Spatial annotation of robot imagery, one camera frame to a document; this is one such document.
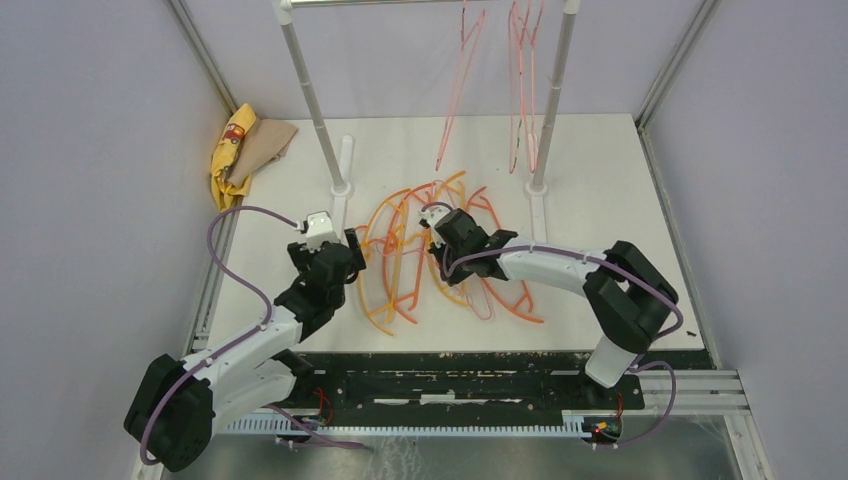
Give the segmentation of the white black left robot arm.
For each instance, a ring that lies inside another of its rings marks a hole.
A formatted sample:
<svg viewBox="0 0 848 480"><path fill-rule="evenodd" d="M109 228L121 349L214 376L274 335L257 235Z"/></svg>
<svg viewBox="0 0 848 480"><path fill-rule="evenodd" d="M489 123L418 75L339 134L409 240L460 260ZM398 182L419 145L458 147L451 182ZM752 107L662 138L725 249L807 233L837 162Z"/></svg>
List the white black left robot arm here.
<svg viewBox="0 0 848 480"><path fill-rule="evenodd" d="M154 359L123 422L140 444L146 465L178 472L192 464L225 427L285 400L307 404L312 366L293 347L324 327L345 303L345 288L366 267L356 232L342 238L292 243L298 272L289 288L266 303L259 323L223 344L175 359Z"/></svg>

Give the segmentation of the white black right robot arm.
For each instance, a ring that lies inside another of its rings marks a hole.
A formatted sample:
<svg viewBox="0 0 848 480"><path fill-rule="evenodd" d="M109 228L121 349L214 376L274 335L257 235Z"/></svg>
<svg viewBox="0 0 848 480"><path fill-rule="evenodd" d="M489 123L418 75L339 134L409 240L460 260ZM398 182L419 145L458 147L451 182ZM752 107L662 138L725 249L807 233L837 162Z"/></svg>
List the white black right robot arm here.
<svg viewBox="0 0 848 480"><path fill-rule="evenodd" d="M585 298L602 337L577 382L580 400L602 408L618 393L655 340L681 327L679 296L671 283L632 243L606 250L570 250L538 243L511 230L487 233L465 210L434 202L421 208L429 230L428 251L450 286L471 276L533 282Z"/></svg>

